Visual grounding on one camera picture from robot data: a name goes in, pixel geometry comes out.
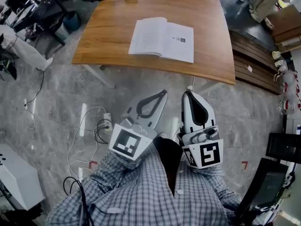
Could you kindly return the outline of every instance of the table leg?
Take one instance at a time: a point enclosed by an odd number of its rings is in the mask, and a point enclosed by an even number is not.
[[[89,70],[93,75],[95,75],[102,83],[104,83],[109,88],[115,88],[115,84],[99,69],[99,66],[93,65],[83,65],[87,70]]]
[[[224,83],[218,82],[218,81],[209,81],[205,85],[203,85],[200,89],[198,89],[199,92],[197,94],[199,94],[199,95],[205,94],[217,87],[222,86],[223,84]]]

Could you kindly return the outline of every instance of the electrical outlet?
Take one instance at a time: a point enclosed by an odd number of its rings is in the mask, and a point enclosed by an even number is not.
[[[112,131],[113,130],[113,125],[112,125],[111,122],[108,121],[108,120],[112,121],[112,119],[111,119],[111,113],[105,113],[105,114],[103,114],[103,118],[105,119],[104,120],[104,125],[109,127],[105,131]]]

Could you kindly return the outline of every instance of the white machine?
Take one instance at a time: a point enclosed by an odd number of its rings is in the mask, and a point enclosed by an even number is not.
[[[154,129],[166,101],[166,90],[148,98],[134,98],[121,124],[114,127],[109,149],[136,160],[157,136]],[[177,136],[190,166],[203,169],[222,164],[223,140],[219,139],[213,108],[189,90],[182,97],[182,122]]]
[[[6,144],[0,144],[0,180],[20,204],[18,209],[29,210],[45,199],[37,170]]]

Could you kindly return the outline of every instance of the book page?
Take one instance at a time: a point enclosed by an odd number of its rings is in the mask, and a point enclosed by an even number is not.
[[[163,17],[138,20],[129,54],[162,55],[167,20]]]
[[[167,23],[162,57],[193,63],[193,28]]]

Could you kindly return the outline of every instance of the plaid shirt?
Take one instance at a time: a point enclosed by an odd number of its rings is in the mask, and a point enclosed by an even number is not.
[[[151,144],[139,161],[113,152],[84,180],[94,225],[232,225],[241,199],[230,191],[219,167],[192,169],[182,154],[174,196],[160,156]],[[69,195],[49,214],[46,225],[78,226],[81,192]]]

